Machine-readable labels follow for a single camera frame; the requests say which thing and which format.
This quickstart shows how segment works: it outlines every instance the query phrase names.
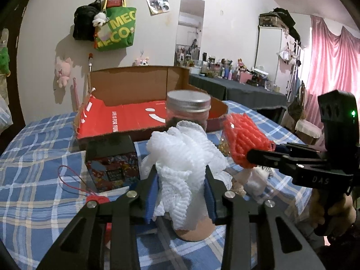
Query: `poster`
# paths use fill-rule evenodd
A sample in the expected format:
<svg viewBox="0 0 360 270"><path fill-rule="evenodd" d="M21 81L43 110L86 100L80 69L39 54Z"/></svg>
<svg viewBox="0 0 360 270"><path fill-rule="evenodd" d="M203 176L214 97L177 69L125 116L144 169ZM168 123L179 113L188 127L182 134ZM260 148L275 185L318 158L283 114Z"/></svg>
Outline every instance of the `poster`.
<svg viewBox="0 0 360 270"><path fill-rule="evenodd" d="M170 11L168 0L146 0L149 5L151 14L160 14Z"/></svg>

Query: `metal screw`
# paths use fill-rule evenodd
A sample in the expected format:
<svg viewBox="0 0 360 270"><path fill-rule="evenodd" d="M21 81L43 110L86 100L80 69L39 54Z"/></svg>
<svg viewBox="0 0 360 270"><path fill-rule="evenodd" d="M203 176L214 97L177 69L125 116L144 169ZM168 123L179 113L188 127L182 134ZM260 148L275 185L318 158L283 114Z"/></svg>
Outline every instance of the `metal screw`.
<svg viewBox="0 0 360 270"><path fill-rule="evenodd" d="M275 202L273 200L266 200L265 205L267 207L273 208L273 207L275 207Z"/></svg>
<svg viewBox="0 0 360 270"><path fill-rule="evenodd" d="M86 203L87 208L95 208L98 205L96 201L89 201Z"/></svg>
<svg viewBox="0 0 360 270"><path fill-rule="evenodd" d="M137 192L136 191L129 191L126 193L126 196L129 198L135 198L137 196Z"/></svg>
<svg viewBox="0 0 360 270"><path fill-rule="evenodd" d="M234 198L235 197L235 193L232 191L226 191L225 192L225 197L227 198Z"/></svg>

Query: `mirror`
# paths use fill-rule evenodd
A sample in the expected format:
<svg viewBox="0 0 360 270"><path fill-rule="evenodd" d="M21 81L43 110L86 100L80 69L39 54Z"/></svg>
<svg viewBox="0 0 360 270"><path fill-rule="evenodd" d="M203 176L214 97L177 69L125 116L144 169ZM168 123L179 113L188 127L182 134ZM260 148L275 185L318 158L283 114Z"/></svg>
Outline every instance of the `mirror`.
<svg viewBox="0 0 360 270"><path fill-rule="evenodd" d="M199 59L204 11L203 0L181 0L174 66Z"/></svg>

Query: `plaid fabric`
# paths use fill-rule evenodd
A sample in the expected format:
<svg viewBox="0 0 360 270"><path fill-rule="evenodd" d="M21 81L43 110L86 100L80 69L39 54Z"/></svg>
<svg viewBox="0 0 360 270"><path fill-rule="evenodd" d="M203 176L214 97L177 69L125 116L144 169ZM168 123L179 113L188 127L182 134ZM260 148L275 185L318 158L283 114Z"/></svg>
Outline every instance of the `plaid fabric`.
<svg viewBox="0 0 360 270"><path fill-rule="evenodd" d="M269 139L276 143L299 142L290 132L238 103L226 102L229 112L246 112ZM74 140L72 122L75 114L58 115L27 125L0 157L0 238L21 269L32 270L45 255L62 229L85 203L85 194L66 187L58 179L60 165L67 165L91 183L84 165L85 152ZM218 144L221 132L208 134ZM146 141L135 144L139 159L146 155ZM231 163L232 175L242 168ZM61 176L71 186L84 189L79 180L61 169ZM103 195L115 200L127 189ZM291 178L275 172L268 180L261 202L275 200L292 219L299 215L309 200L311 190L292 185ZM207 239L196 243L176 238L169 221L158 218L156 234L137 238L142 269L220 269L223 257L225 227L218 226ZM256 248L252 247L252 264Z"/></svg>

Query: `pink cat plush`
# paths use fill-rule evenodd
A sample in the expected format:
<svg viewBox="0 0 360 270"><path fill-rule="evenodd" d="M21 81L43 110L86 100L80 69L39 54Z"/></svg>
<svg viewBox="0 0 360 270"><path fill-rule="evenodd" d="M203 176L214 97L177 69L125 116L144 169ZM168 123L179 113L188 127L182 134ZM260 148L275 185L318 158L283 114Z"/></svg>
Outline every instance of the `pink cat plush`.
<svg viewBox="0 0 360 270"><path fill-rule="evenodd" d="M56 83L59 84L59 87L65 87L70 79L71 68L73 61L70 58L67 58L65 61L61 60L60 57L56 58L55 64L55 75L59 77Z"/></svg>

